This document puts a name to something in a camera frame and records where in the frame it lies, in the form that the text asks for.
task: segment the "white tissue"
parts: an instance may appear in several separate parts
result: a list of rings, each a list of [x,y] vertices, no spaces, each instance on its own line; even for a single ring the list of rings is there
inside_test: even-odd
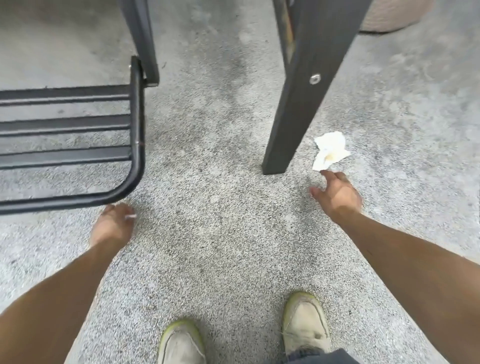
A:
[[[351,154],[348,150],[345,150],[345,137],[341,132],[323,134],[316,137],[314,142],[320,152],[313,162],[313,170],[325,170]]]

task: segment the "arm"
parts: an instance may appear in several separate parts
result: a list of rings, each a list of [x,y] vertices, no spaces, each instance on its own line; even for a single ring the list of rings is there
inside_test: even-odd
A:
[[[133,210],[109,205],[95,224],[90,249],[34,286],[0,315],[0,363],[62,364],[112,259],[132,236]]]
[[[345,174],[322,171],[311,188],[325,213],[352,239],[385,286],[452,364],[480,357],[480,266],[431,242],[361,214]]]

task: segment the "pants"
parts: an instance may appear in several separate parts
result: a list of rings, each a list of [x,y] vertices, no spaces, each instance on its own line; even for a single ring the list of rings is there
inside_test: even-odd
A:
[[[320,349],[300,349],[287,357],[288,364],[359,364],[343,349],[325,353]]]

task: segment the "metal bolt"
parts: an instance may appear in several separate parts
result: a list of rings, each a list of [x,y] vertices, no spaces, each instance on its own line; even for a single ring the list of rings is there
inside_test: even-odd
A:
[[[320,82],[320,80],[322,79],[322,77],[320,76],[319,73],[316,73],[314,75],[312,75],[312,77],[310,77],[310,84],[311,85],[316,85],[317,83]]]

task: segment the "worn sneaker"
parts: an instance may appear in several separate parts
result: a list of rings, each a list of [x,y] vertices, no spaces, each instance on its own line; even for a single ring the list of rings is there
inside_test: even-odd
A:
[[[320,302],[309,293],[292,294],[285,305],[282,323],[287,355],[299,349],[330,350],[330,332]]]
[[[165,329],[160,339],[158,364],[206,364],[202,337],[192,321],[178,320]]]

